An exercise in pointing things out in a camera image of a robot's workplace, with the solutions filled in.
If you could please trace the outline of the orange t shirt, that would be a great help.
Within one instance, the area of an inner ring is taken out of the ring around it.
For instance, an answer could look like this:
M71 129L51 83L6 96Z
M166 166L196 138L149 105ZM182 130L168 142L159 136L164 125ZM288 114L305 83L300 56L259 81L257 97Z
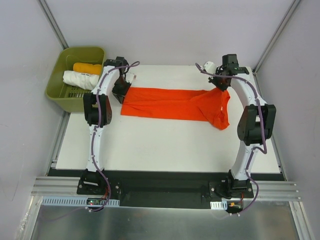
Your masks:
M230 125L230 94L211 90L132 87L125 96L121 115L142 118L208 122L219 130Z

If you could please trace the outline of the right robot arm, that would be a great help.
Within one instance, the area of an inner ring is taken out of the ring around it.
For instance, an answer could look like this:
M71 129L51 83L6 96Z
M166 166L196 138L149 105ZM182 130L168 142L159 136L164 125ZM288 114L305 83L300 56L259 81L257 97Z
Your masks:
M222 198L239 198L252 188L251 169L258 151L267 153L266 141L273 133L276 107L259 95L251 82L250 70L239 65L236 54L224 55L220 66L208 61L203 69L209 74L209 82L217 89L225 92L232 88L243 107L237 125L240 146L235 163L225 181L214 188Z

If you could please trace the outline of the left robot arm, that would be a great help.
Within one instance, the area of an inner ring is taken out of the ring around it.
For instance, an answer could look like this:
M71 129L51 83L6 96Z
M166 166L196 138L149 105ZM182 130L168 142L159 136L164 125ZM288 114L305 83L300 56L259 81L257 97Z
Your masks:
M124 102L131 86L126 81L131 67L122 56L107 59L97 85L83 96L84 117L89 125L89 154L86 168L78 182L78 195L104 195L110 191L107 177L103 173L105 130L112 121L109 95L113 95L120 104Z

